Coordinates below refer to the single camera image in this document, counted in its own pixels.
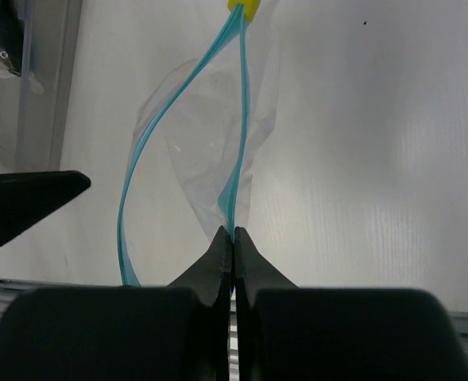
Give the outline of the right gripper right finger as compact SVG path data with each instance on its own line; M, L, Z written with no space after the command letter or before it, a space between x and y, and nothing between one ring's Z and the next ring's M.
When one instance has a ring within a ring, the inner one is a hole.
M243 380L468 380L439 300L412 288L298 287L234 233Z

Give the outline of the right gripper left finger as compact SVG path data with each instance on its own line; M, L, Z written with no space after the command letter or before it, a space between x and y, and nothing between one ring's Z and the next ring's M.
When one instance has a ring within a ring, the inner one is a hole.
M0 380L226 380L232 244L165 287L44 287L0 321Z

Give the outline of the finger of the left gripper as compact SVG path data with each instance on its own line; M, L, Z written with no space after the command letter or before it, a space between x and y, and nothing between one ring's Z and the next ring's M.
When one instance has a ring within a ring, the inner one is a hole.
M91 180L80 171L0 174L0 247L90 186Z

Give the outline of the grey toy fish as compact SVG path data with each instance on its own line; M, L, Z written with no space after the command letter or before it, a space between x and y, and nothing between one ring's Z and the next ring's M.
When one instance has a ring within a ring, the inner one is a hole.
M14 1L0 1L0 65L20 77L24 46L24 25Z

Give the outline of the clear zip top bag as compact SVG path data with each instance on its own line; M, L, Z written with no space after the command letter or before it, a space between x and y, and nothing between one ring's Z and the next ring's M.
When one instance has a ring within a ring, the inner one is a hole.
M247 223L252 166L276 124L280 55L275 1L231 1L223 27L202 57L172 70L138 112L120 206L149 167L155 132L202 230L212 238Z

